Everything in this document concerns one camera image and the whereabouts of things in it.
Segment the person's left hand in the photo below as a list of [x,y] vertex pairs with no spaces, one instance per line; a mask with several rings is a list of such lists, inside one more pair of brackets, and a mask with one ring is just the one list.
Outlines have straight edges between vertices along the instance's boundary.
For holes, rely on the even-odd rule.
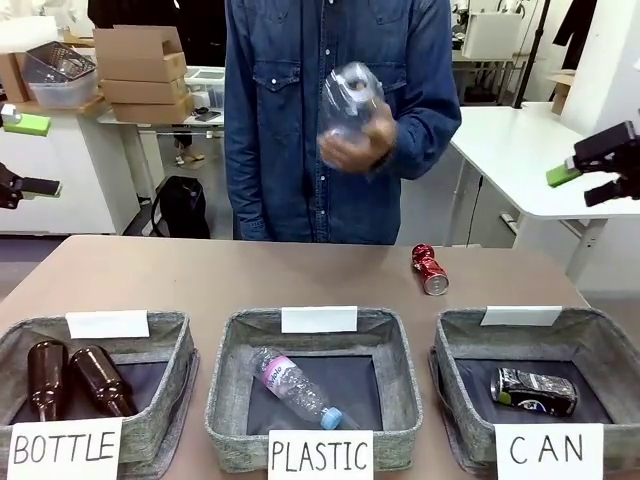
[[395,147],[397,124],[391,108],[382,103],[366,124],[356,143],[325,133],[318,138],[323,159],[337,170],[347,173],[367,173]]

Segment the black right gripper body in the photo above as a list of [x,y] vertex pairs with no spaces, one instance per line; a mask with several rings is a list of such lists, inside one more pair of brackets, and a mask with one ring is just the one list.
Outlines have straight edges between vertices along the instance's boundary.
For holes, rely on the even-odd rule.
[[574,167],[581,173],[637,173],[639,134],[624,121],[574,145]]

